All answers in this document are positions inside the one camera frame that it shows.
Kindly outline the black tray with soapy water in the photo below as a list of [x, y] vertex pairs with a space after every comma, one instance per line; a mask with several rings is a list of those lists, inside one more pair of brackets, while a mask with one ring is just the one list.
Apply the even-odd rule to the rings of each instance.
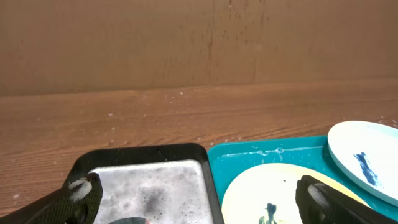
[[95, 223], [142, 217], [150, 223], [223, 224], [206, 149], [195, 143], [98, 149], [80, 156], [65, 185], [99, 175]]

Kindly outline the pink and green sponge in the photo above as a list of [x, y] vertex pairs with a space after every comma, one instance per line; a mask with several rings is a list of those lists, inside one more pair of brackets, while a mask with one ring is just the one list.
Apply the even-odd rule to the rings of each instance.
[[129, 217], [112, 221], [109, 224], [150, 224], [150, 221], [142, 217]]

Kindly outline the light blue plate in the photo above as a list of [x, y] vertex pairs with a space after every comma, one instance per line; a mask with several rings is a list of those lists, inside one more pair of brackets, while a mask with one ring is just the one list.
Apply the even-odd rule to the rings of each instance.
[[327, 135], [330, 155], [355, 184], [397, 205], [397, 129], [368, 121], [344, 121]]

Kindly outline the teal plastic tray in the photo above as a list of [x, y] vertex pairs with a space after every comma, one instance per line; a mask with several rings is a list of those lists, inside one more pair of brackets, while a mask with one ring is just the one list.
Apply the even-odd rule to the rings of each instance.
[[326, 136], [269, 139], [262, 141], [225, 142], [208, 151], [218, 200], [235, 177], [246, 169], [268, 163], [303, 166], [327, 175], [352, 190], [375, 211], [397, 220], [397, 207], [357, 186], [330, 156]]

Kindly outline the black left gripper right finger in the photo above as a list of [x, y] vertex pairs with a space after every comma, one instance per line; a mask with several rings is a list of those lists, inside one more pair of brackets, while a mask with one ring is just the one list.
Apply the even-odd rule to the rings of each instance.
[[295, 201], [303, 224], [397, 224], [309, 175], [297, 181]]

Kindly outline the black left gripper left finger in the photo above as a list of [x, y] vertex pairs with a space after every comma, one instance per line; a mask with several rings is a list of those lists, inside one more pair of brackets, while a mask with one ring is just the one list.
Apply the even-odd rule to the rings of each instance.
[[99, 175], [90, 173], [1, 217], [1, 224], [93, 223], [102, 195]]

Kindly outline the yellow plate with blue stain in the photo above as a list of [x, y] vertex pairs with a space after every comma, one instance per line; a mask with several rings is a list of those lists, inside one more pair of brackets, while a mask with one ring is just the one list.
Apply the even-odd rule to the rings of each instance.
[[297, 181], [304, 175], [366, 203], [341, 183], [309, 168], [283, 163], [262, 164], [245, 170], [228, 186], [221, 211], [226, 224], [302, 224], [295, 202]]

